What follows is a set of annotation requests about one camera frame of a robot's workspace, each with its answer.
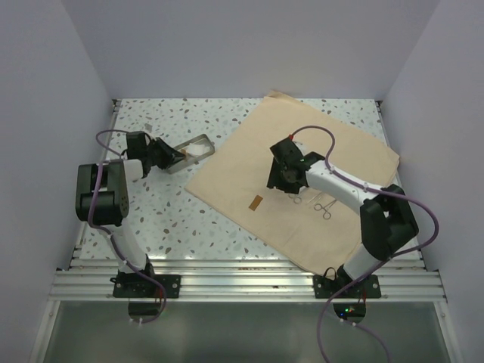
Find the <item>white gauze pad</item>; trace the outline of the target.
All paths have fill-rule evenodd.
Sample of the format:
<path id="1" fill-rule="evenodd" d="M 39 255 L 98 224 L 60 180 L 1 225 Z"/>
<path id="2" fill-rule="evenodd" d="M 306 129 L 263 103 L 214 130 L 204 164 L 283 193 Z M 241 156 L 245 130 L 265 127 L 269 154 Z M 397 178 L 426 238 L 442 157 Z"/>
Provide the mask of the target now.
<path id="1" fill-rule="evenodd" d="M 192 157 L 200 157 L 210 151 L 210 147 L 204 143 L 190 143 L 185 150 Z"/>

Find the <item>metal tray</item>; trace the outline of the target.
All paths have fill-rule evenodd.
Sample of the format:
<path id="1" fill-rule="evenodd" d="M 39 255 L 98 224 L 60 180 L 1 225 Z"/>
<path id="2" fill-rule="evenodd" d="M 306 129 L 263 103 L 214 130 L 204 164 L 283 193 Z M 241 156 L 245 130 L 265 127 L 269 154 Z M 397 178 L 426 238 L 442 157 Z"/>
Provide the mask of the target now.
<path id="1" fill-rule="evenodd" d="M 188 141 L 174 146 L 174 149 L 184 154 L 184 159 L 170 166 L 166 171 L 174 174 L 192 167 L 200 161 L 213 155 L 216 151 L 214 144 L 206 134 L 198 135 Z"/>

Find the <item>steel scissors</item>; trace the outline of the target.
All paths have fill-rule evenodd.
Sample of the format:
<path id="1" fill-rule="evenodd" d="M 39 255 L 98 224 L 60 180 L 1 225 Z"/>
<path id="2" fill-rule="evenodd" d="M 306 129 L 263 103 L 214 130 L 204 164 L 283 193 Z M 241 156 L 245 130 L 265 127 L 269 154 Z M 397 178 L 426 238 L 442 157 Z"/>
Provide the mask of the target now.
<path id="1" fill-rule="evenodd" d="M 303 199 L 300 195 L 298 194 L 290 194 L 289 198 L 295 203 L 295 204 L 301 204 Z"/>

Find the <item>steel tweezers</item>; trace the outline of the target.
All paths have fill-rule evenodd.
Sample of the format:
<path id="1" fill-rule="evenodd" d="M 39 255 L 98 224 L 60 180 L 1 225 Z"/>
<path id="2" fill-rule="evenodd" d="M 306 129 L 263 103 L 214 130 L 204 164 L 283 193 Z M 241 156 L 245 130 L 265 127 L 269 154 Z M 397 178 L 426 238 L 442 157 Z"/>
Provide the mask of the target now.
<path id="1" fill-rule="evenodd" d="M 307 204 L 308 205 L 312 205 L 314 206 L 315 204 L 318 204 L 319 201 L 325 196 L 325 193 L 324 192 L 320 192 L 318 194 L 316 194 L 314 197 L 312 197 L 308 202 Z"/>

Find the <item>steel forceps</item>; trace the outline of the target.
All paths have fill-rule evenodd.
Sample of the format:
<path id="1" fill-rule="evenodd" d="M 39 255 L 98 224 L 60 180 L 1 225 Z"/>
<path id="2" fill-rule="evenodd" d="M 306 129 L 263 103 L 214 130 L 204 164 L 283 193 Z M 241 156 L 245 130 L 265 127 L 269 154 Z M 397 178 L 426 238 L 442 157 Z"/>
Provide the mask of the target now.
<path id="1" fill-rule="evenodd" d="M 332 199 L 331 202 L 326 203 L 326 204 L 316 203 L 314 205 L 313 209 L 314 209 L 314 211 L 321 212 L 324 220 L 329 220 L 332 217 L 330 209 L 334 206 L 334 204 L 336 202 L 337 202 L 336 199 Z"/>

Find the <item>beige cloth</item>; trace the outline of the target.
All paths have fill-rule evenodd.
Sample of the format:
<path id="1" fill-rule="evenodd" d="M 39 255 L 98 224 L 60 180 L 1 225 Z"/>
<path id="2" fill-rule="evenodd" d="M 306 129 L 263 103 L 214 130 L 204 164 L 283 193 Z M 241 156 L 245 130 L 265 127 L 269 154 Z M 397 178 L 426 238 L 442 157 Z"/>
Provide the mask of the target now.
<path id="1" fill-rule="evenodd" d="M 271 92 L 261 100 L 208 100 L 200 109 L 216 152 L 188 182 L 189 193 L 306 271 L 321 274 L 355 255 L 358 215 L 313 188 L 295 194 L 268 188 L 270 149 L 292 135 L 305 153 L 329 156 L 355 178 L 390 185 L 399 155 L 386 144 L 374 101 L 299 101 Z"/>

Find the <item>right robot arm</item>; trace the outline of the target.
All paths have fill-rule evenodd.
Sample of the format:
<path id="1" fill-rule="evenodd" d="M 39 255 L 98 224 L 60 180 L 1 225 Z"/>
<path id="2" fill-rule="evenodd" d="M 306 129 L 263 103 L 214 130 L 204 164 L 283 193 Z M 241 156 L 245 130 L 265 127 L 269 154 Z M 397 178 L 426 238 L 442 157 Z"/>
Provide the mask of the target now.
<path id="1" fill-rule="evenodd" d="M 303 154 L 291 137 L 270 147 L 273 156 L 267 187 L 286 194 L 312 188 L 350 208 L 360 220 L 361 243 L 336 272 L 338 291 L 355 296 L 364 274 L 387 261 L 416 237 L 419 228 L 404 191 L 367 183 L 329 163 L 329 156 Z"/>

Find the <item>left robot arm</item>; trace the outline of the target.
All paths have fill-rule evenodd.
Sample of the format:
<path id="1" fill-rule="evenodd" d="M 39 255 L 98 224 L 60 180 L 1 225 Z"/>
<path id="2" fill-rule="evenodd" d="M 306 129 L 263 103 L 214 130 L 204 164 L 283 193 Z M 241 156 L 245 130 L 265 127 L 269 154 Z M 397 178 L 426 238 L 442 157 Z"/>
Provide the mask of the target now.
<path id="1" fill-rule="evenodd" d="M 133 275 L 130 287 L 146 297 L 155 292 L 157 278 L 128 222 L 128 184 L 146 178 L 154 166 L 169 169 L 185 160 L 187 154 L 143 131 L 125 135 L 126 150 L 117 159 L 78 167 L 75 211 L 79 220 L 108 239 L 121 278 Z"/>

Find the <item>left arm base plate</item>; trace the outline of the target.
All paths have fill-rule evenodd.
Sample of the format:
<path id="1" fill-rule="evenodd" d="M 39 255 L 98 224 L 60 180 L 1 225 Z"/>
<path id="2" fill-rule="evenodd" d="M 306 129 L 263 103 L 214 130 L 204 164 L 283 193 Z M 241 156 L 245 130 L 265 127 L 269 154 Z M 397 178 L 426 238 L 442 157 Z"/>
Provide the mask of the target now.
<path id="1" fill-rule="evenodd" d="M 113 297 L 141 299 L 141 298 L 167 298 L 177 299 L 182 286 L 181 275 L 160 275 L 155 274 L 150 269 L 143 271 L 149 280 L 140 274 L 118 272 L 116 277 L 112 277 L 110 282 L 113 284 Z"/>

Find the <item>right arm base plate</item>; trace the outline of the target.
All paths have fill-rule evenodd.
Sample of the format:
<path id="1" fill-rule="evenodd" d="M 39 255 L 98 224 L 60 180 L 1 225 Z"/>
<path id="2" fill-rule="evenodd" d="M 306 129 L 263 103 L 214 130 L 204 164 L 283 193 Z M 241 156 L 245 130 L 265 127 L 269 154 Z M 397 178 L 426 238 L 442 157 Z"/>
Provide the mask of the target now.
<path id="1" fill-rule="evenodd" d="M 327 268 L 323 275 L 313 275 L 312 287 L 316 299 L 329 299 L 337 291 L 341 299 L 379 299 L 382 297 L 380 283 L 376 275 L 369 275 L 354 282 L 344 272 L 343 267 Z"/>

